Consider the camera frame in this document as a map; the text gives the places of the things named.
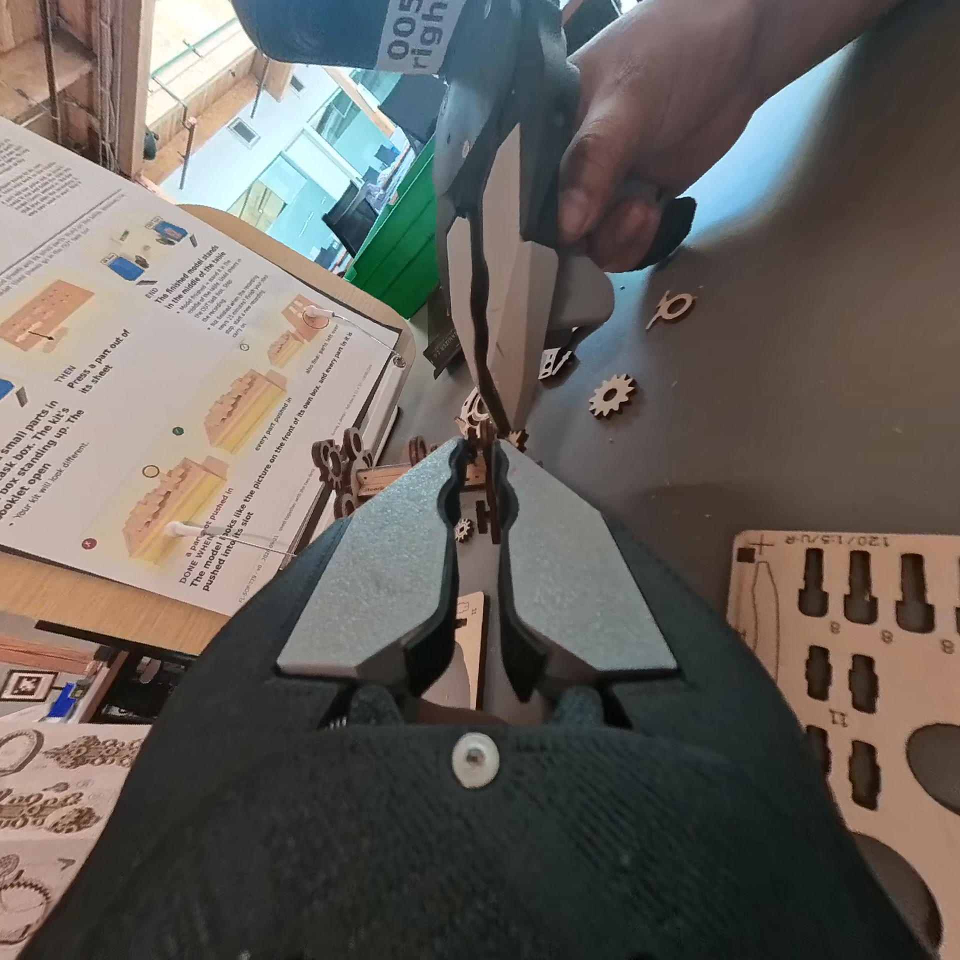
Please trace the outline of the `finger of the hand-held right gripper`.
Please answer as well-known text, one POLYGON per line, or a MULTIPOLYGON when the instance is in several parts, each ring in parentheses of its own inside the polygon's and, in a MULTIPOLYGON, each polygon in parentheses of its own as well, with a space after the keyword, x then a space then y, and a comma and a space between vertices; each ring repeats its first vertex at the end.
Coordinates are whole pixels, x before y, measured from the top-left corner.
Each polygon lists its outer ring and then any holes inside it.
MULTIPOLYGON (((503 423, 512 423, 509 376, 509 323, 507 293, 512 254, 512 214, 488 212, 481 217, 482 238, 478 250, 484 257, 487 270, 487 327, 486 366, 491 384, 503 412, 503 423)), ((471 295, 474 281, 474 258, 471 222, 458 217, 446 234, 448 292, 450 312, 461 342, 464 357, 474 382, 478 383, 475 351, 475 327, 471 295)))
POLYGON ((559 258, 521 235, 522 129, 499 146, 481 225, 488 293, 486 368, 508 429, 526 426, 545 348, 559 258))

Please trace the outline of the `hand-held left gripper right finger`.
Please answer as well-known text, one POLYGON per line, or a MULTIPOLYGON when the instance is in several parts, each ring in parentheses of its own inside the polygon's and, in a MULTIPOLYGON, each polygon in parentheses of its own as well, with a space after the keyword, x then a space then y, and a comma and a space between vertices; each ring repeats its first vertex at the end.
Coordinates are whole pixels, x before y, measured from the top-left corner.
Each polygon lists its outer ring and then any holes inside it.
POLYGON ((599 510, 507 442, 495 454, 500 648, 517 698, 679 665, 599 510))

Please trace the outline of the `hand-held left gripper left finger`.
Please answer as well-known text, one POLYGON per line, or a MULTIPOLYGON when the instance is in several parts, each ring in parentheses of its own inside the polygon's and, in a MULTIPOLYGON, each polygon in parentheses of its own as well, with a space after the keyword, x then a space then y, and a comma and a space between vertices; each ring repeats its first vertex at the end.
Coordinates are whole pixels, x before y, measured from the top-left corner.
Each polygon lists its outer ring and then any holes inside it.
POLYGON ((450 439, 353 514, 279 653, 279 673, 421 694, 446 672, 466 466, 466 442, 450 439))

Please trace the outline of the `wooden gear shaft assembly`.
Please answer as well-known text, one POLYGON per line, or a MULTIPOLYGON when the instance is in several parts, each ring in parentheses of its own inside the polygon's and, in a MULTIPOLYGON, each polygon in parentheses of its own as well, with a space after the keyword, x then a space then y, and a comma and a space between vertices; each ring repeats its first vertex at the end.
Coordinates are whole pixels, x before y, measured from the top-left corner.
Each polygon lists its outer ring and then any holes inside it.
MULTIPOLYGON (((469 448, 462 491, 483 491, 482 499, 475 504, 475 516, 462 514, 454 526, 454 538, 459 544, 466 543, 475 532, 488 534, 494 543, 499 542, 497 512, 491 481, 487 479, 489 447, 481 447, 482 431, 467 430, 469 448)), ((428 447, 422 436, 416 436, 408 444, 408 464, 375 465, 374 455, 364 447, 357 428, 344 431, 342 440, 333 438, 315 441, 311 458, 318 470, 320 482, 329 487, 333 498, 333 516, 336 520, 350 517, 356 510, 384 492, 400 480, 428 455, 438 451, 437 446, 428 447)))

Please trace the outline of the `person's right forearm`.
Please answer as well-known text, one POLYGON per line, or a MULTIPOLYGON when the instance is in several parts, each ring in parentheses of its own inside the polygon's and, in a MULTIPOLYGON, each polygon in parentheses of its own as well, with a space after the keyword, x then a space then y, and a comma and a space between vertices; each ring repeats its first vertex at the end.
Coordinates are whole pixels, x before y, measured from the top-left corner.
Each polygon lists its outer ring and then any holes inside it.
POLYGON ((752 2, 753 88, 760 104, 819 65, 901 1, 752 2))

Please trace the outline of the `person's right hand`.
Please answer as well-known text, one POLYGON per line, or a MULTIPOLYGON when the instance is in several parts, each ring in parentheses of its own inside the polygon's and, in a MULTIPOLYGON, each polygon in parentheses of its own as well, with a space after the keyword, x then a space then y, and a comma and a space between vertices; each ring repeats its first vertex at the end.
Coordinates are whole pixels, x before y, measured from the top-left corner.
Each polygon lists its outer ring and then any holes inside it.
POLYGON ((560 167, 558 234, 608 273, 637 269, 662 220, 626 183, 680 196, 759 105, 762 5, 641 2, 574 54, 578 126, 560 167))

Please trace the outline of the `black product box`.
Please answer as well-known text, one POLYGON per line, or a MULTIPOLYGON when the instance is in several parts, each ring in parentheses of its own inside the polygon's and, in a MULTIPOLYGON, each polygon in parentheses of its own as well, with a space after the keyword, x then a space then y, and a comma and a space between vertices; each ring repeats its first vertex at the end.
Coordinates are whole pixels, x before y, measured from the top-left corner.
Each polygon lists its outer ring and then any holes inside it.
POLYGON ((426 347, 423 356, 433 369, 433 378, 438 379, 450 368, 457 369, 464 360, 462 345, 450 316, 449 307, 441 290, 426 303, 426 347))

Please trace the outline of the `green storage bin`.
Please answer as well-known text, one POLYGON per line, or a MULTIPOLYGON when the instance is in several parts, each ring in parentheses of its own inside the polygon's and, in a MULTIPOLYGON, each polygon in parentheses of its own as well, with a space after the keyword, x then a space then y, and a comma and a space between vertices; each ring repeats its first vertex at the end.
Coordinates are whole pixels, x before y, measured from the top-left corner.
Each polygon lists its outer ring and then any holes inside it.
POLYGON ((345 273, 357 289, 412 318, 439 283, 437 201, 431 138, 388 203, 345 273))

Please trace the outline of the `loose wooden gear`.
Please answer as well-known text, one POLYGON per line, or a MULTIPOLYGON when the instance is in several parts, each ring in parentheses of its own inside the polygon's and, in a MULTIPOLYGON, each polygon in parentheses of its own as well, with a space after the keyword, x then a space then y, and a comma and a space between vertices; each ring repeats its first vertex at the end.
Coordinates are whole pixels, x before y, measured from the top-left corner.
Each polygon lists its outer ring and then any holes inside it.
POLYGON ((637 389, 637 380, 628 374, 606 378, 591 395, 587 404, 588 411, 597 419, 618 414, 632 402, 637 389))

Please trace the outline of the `white sheet holder bar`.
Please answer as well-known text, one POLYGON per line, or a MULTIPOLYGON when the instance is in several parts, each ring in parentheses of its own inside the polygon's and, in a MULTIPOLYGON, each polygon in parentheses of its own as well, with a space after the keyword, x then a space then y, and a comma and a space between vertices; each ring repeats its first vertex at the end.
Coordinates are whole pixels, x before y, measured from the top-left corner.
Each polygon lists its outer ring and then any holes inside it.
POLYGON ((380 375, 366 404, 359 429, 364 450, 376 464, 398 416, 399 403, 409 367, 402 356, 394 355, 380 375))

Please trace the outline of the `punched wooden part sheet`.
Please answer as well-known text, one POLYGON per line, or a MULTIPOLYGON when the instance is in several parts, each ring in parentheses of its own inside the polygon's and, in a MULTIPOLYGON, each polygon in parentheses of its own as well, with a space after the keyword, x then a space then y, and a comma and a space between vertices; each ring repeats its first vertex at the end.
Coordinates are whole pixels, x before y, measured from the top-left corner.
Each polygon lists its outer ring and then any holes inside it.
POLYGON ((915 935, 958 958, 958 535, 753 530, 731 549, 727 622, 915 935))

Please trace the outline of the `small printed marker card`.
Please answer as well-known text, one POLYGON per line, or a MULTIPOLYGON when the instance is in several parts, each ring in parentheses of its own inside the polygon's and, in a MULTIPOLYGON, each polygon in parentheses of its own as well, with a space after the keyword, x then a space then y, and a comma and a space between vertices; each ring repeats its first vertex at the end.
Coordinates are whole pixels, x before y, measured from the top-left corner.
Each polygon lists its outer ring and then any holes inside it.
POLYGON ((42 703, 54 689, 59 672, 13 668, 1 684, 2 703, 42 703))

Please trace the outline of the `folded instruction booklet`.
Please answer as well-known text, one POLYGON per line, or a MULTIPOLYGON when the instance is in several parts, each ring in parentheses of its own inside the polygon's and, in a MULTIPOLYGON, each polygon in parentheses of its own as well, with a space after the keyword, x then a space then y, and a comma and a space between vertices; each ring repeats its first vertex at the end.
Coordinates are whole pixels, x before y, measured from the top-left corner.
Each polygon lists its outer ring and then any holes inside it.
POLYGON ((149 725, 1 722, 1 957, 18 958, 116 806, 149 725))

